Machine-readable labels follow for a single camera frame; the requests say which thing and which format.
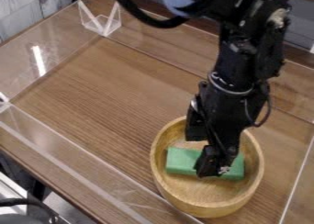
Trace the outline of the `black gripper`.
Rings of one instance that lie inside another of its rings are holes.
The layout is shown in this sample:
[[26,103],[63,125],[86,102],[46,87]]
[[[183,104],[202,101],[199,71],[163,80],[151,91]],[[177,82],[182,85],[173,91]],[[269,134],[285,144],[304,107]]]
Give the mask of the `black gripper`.
[[186,140],[207,140],[207,130],[210,141],[217,146],[206,145],[202,149],[194,164],[199,178],[221,176],[230,170],[240,153],[244,130],[260,127],[270,116],[268,111],[264,119],[257,121],[264,105],[272,107],[266,81],[245,82],[245,86],[237,86],[218,72],[209,74],[199,94],[190,101],[186,123]]

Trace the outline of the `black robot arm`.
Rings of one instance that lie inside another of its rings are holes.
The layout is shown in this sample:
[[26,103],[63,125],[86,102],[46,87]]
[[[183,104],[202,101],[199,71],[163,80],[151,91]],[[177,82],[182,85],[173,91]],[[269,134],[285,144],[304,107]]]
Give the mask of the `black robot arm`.
[[221,176],[240,153],[244,130],[268,120],[268,80],[284,65],[284,39],[290,25],[289,0],[162,0],[181,17],[221,23],[219,53],[187,111],[186,140],[206,140],[194,169],[199,177]]

